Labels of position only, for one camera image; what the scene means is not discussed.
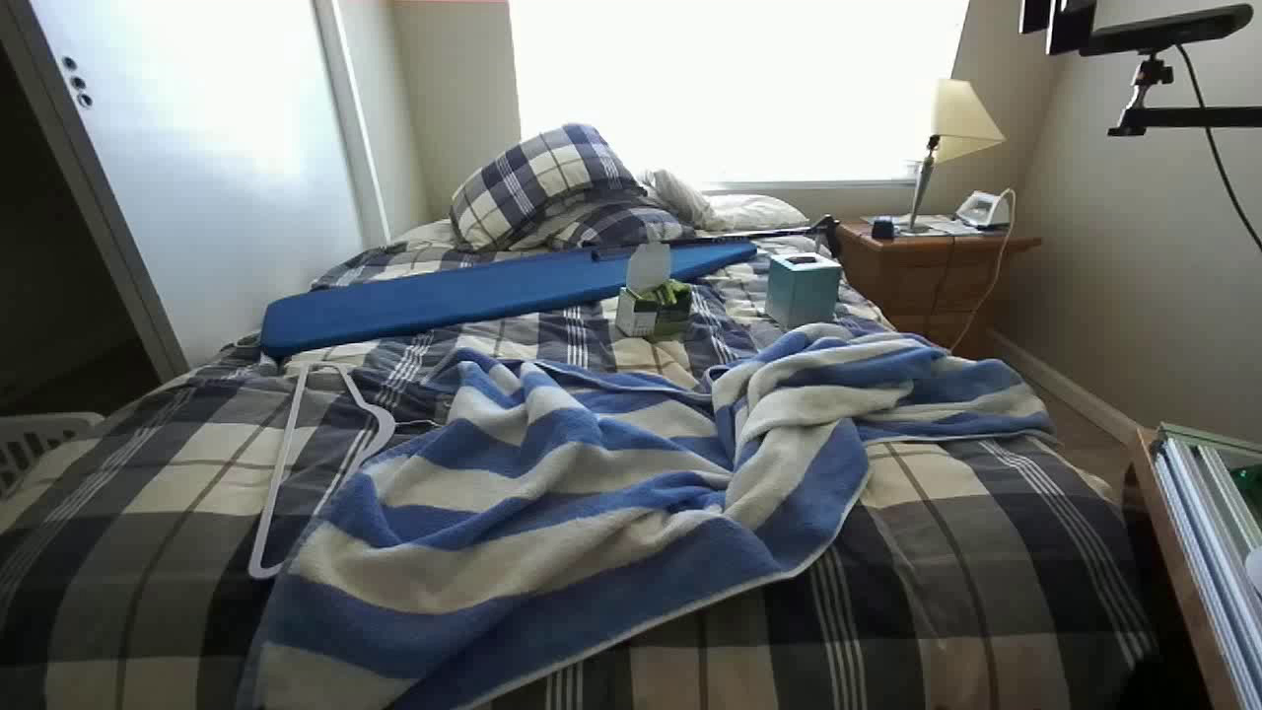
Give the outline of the plaid checkered bed duvet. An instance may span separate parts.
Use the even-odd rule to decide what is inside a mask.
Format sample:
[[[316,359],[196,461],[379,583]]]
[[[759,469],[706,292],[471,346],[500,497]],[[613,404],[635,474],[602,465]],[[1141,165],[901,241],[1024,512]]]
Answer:
[[[254,344],[128,404],[4,494],[0,710],[232,710],[267,588],[254,529],[308,520],[392,409],[459,346],[676,383],[764,334],[736,263],[696,327],[646,346],[613,311],[516,316],[312,353],[312,386]],[[1156,662],[1108,484],[1044,440],[874,441],[818,563],[559,666],[487,710],[1128,710]]]

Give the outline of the cream shade table lamp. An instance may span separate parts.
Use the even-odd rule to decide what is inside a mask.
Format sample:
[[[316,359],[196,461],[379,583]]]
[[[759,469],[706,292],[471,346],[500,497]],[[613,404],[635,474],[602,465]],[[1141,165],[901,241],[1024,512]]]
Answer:
[[[915,170],[906,228],[918,228],[922,196],[938,161],[970,157],[1002,141],[1007,133],[986,111],[986,103],[980,99],[980,90],[965,78],[942,78],[934,89],[932,137]]]

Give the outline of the teal tissue box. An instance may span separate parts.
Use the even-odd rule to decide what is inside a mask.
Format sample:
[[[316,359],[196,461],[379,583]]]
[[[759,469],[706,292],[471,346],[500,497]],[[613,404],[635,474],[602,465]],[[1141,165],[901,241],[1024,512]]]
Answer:
[[[777,252],[768,259],[764,311],[782,327],[827,320],[835,309],[839,263],[819,252]]]

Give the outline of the white spray bottle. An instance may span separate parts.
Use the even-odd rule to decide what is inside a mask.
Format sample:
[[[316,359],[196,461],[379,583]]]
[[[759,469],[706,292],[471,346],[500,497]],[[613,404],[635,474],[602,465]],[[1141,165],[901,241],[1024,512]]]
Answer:
[[[654,334],[664,327],[664,316],[639,311],[630,296],[665,282],[671,282],[671,248],[658,238],[651,238],[626,258],[626,282],[618,287],[618,311],[614,311],[614,327],[625,334]]]

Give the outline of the plaid checkered pillow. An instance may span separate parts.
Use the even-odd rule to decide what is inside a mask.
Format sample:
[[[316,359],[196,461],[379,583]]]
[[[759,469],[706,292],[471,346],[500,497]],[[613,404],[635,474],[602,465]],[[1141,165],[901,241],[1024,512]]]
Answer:
[[[449,196],[449,225],[475,252],[618,248],[689,233],[584,121],[525,137],[475,170]]]

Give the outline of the white laundry basket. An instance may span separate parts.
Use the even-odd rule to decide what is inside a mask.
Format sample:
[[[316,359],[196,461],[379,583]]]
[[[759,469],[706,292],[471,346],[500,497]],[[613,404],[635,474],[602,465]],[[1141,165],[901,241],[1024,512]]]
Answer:
[[[55,416],[4,416],[0,420],[0,494],[12,494],[20,478],[55,446],[100,428],[95,409]]]

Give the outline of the wooden framed white shelf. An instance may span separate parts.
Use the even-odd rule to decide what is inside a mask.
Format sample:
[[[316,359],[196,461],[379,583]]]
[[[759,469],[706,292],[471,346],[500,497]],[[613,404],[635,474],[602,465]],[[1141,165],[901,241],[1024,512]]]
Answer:
[[[1262,710],[1262,446],[1132,434],[1136,484],[1214,710]]]

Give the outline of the wooden nightstand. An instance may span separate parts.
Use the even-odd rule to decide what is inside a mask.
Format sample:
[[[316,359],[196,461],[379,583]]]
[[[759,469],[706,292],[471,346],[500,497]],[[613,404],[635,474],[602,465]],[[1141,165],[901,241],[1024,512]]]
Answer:
[[[849,283],[901,333],[918,333],[959,354],[990,354],[990,311],[1007,267],[1036,248],[1036,238],[893,238],[864,223],[831,238]]]

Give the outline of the small green box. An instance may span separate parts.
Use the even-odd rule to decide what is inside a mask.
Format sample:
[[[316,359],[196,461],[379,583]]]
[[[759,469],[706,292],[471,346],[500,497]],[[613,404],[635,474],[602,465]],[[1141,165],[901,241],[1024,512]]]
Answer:
[[[689,309],[689,287],[681,282],[665,282],[630,296],[639,311],[671,316]]]

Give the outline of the white closet door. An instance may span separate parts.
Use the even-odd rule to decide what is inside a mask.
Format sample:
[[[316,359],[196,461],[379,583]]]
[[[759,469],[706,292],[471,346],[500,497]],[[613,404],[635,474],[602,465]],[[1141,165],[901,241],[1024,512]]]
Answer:
[[[0,22],[159,375],[366,245],[320,0],[0,0]]]

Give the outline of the blue white striped towel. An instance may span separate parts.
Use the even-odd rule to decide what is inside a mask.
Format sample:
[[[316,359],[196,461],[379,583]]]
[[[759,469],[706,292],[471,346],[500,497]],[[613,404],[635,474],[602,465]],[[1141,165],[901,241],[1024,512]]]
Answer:
[[[874,441],[1036,434],[997,359],[810,324],[702,386],[459,353],[446,424],[337,494],[257,626],[245,710],[464,710],[748,588],[843,529]]]

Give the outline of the blue ironing board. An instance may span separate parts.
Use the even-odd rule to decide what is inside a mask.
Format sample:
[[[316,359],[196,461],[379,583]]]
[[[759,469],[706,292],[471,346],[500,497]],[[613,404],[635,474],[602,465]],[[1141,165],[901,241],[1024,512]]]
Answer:
[[[262,353],[276,365],[337,344],[416,334],[446,324],[577,309],[626,283],[626,252],[516,258],[425,277],[286,296],[263,309]]]

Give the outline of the white pillow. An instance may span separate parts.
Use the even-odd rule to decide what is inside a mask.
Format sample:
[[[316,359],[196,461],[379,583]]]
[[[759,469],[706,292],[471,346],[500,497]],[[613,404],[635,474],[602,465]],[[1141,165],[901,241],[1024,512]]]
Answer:
[[[710,233],[803,228],[810,217],[772,195],[710,195]]]

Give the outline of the white device on nightstand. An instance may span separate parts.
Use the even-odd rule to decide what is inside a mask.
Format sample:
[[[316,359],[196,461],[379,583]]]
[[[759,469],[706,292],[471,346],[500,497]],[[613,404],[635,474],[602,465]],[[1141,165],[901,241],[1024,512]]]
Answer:
[[[976,190],[961,204],[959,204],[959,223],[981,233],[1007,228],[1015,223],[1015,196],[1011,195],[986,195]]]

